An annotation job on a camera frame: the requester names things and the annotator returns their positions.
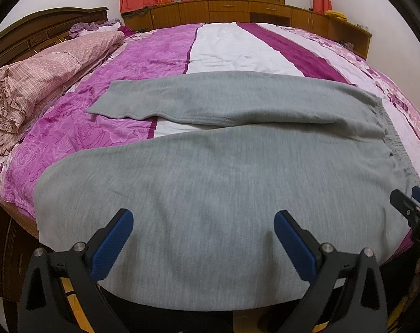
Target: wooden bed frame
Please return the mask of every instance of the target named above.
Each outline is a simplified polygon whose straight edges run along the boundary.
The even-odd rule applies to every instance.
[[[69,39],[69,28],[78,22],[105,22],[106,11],[106,7],[62,7],[22,18],[0,33],[0,67]],[[0,201],[0,297],[11,302],[20,300],[29,259],[39,246],[37,237],[33,219]]]

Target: bed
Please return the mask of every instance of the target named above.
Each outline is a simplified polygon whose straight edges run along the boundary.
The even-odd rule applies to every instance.
[[[68,30],[76,23],[101,24],[107,8],[56,8],[39,11],[15,22],[0,33],[0,68],[35,55],[49,46],[69,39]],[[35,221],[18,212],[16,206],[0,197],[0,206],[32,236],[38,238]]]
[[[28,22],[35,19],[36,16],[31,16]],[[43,29],[48,31],[50,18],[44,21]],[[64,21],[63,29],[73,22]],[[0,37],[0,46],[7,37]],[[0,59],[0,66],[31,55],[29,51],[22,54],[13,59],[9,56]],[[22,141],[7,154],[0,155],[0,205],[30,234],[38,237],[33,194],[40,175],[52,164],[81,150],[116,147],[212,128],[158,117],[134,121],[92,117],[86,113],[112,81],[231,70],[337,81],[381,98],[420,178],[420,112],[396,84],[362,58],[335,42],[290,27],[236,22],[190,24],[131,35],[99,67],[76,81],[33,123]],[[410,246],[406,237],[408,228],[401,231],[398,242],[388,247],[390,253],[384,261]]]

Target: yellow object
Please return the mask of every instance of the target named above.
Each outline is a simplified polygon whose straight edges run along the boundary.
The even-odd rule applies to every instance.
[[[65,289],[65,292],[71,292],[74,290],[71,281],[68,278],[62,278],[62,284],[63,288]],[[79,327],[87,333],[94,333],[93,327],[91,327],[91,324],[86,318],[85,313],[83,312],[83,309],[80,306],[79,300],[77,299],[76,295],[70,295],[68,297],[68,302],[71,306],[71,309],[73,310],[74,316],[76,317]]]
[[[387,327],[388,328],[395,325],[395,323],[398,321],[399,316],[403,312],[403,309],[406,306],[408,300],[409,300],[409,297],[405,296],[403,299],[401,299],[401,301],[396,306],[396,308],[392,311],[392,313],[390,313],[389,319],[387,319]]]
[[[344,15],[342,12],[334,11],[334,10],[328,10],[328,11],[325,12],[325,14],[327,16],[336,17],[337,19],[340,19],[342,21],[347,22],[347,16]]]
[[[313,331],[311,333],[317,333],[323,330],[325,327],[327,327],[328,322],[323,324],[318,324],[315,328],[313,328]]]
[[[234,333],[261,333],[258,328],[258,320],[270,307],[233,311]]]

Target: drawer handle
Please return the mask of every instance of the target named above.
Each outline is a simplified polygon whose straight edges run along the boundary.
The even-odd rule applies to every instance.
[[[18,275],[22,275],[22,260],[23,260],[23,254],[20,254],[20,257],[18,257]]]

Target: pink bedspread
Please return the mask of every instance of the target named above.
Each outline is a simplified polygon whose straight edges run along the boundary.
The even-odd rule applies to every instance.
[[[123,145],[153,135],[155,121],[108,119],[87,114],[114,80],[142,80],[184,73],[188,53],[201,24],[155,31],[96,69],[74,93],[61,97],[31,129],[6,172],[2,198],[35,217],[33,191],[51,164],[83,149]]]
[[[409,124],[415,131],[418,139],[420,140],[420,111],[410,102],[407,97],[401,92],[396,84],[391,81],[386,75],[377,69],[371,67],[365,60],[354,54],[353,52],[342,47],[340,44],[331,40],[324,39],[321,36],[307,32],[301,29],[295,29],[291,27],[280,27],[287,31],[291,31],[295,34],[305,37],[313,41],[317,41],[321,46],[335,51],[339,56],[342,56],[349,63],[358,67],[360,70],[369,75],[378,85],[378,87],[388,96],[392,104],[400,111]]]

